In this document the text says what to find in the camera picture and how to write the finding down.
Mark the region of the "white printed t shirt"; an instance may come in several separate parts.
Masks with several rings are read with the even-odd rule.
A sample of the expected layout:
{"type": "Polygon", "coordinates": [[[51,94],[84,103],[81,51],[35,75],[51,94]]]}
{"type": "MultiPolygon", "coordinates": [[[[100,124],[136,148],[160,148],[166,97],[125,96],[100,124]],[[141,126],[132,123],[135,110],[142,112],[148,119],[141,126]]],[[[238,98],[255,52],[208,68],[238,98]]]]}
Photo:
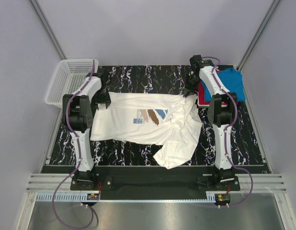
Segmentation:
{"type": "Polygon", "coordinates": [[[110,92],[109,96],[110,106],[94,115],[91,141],[161,146],[153,158],[167,169],[192,158],[202,127],[196,95],[110,92]]]}

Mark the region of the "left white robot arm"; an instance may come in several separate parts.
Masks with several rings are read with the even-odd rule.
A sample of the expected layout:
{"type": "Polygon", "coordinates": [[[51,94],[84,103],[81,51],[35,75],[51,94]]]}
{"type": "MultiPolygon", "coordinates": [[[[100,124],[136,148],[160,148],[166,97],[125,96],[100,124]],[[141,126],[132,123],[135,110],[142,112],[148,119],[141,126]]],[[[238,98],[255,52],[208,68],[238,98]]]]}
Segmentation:
{"type": "Polygon", "coordinates": [[[90,131],[94,115],[111,104],[107,81],[109,72],[99,68],[86,76],[75,92],[62,98],[63,123],[67,126],[75,146],[76,169],[90,172],[94,167],[90,148],[90,131]]]}

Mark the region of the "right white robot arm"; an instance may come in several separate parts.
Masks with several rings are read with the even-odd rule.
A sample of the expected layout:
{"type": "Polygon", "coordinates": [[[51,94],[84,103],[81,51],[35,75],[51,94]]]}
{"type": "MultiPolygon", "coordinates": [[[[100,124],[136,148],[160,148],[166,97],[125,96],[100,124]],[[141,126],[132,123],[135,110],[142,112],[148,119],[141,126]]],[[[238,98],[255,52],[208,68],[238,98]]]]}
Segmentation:
{"type": "Polygon", "coordinates": [[[232,170],[231,130],[237,119],[237,94],[230,92],[221,82],[212,57],[194,55],[189,59],[190,71],[186,76],[183,96],[199,92],[199,83],[204,82],[212,96],[208,108],[208,120],[215,134],[215,163],[220,171],[232,170]]]}

